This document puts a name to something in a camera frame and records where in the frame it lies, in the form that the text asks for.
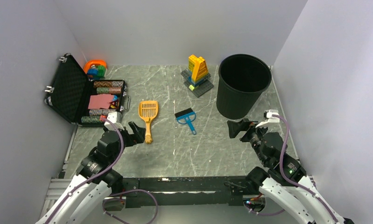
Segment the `yellow slotted plastic scoop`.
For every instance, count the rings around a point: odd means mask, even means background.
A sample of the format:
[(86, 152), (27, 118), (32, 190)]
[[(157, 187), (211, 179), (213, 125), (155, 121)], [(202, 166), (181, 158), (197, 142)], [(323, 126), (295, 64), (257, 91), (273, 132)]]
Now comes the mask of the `yellow slotted plastic scoop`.
[(159, 111), (158, 101), (141, 101), (139, 103), (138, 114), (139, 117), (145, 122), (145, 143), (151, 144), (153, 142), (151, 134), (151, 123), (156, 118)]

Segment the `black ribbed waste bin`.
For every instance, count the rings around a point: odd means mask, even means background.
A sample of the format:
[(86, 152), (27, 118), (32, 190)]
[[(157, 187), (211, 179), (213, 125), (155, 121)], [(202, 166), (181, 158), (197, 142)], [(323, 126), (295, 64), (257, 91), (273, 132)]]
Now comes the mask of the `black ribbed waste bin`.
[(247, 54), (226, 57), (219, 65), (218, 76), (216, 106), (227, 119), (246, 116), (272, 82), (266, 63)]

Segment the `blue hand brush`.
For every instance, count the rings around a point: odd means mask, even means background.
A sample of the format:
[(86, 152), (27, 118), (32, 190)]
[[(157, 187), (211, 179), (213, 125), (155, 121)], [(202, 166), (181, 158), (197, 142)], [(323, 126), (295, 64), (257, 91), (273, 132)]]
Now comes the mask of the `blue hand brush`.
[(193, 135), (196, 135), (197, 132), (192, 124), (192, 122), (197, 118), (196, 113), (193, 111), (192, 108), (188, 108), (182, 110), (180, 112), (175, 113), (175, 118), (178, 124), (181, 125), (188, 125), (190, 131)]

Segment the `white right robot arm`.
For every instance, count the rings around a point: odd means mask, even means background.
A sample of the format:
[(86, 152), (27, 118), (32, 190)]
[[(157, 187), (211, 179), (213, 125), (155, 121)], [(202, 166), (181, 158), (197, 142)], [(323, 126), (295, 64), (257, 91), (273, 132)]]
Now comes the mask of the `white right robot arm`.
[(299, 224), (352, 224), (338, 214), (318, 192), (300, 162), (287, 154), (289, 124), (280, 115), (256, 123), (248, 119), (227, 122), (229, 137), (245, 134), (262, 167), (253, 168), (243, 185), (234, 187), (252, 194), (260, 193), (289, 213)]

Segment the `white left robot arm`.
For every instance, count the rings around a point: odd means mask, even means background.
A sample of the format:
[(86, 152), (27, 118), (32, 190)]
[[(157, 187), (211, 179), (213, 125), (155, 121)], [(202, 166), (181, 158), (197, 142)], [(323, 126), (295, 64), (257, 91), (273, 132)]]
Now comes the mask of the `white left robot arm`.
[(96, 146), (82, 159), (75, 175), (54, 205), (39, 220), (39, 224), (79, 224), (98, 203), (116, 196), (134, 184), (113, 170), (126, 147), (144, 143), (146, 129), (128, 123), (129, 133), (119, 123), (104, 128)]

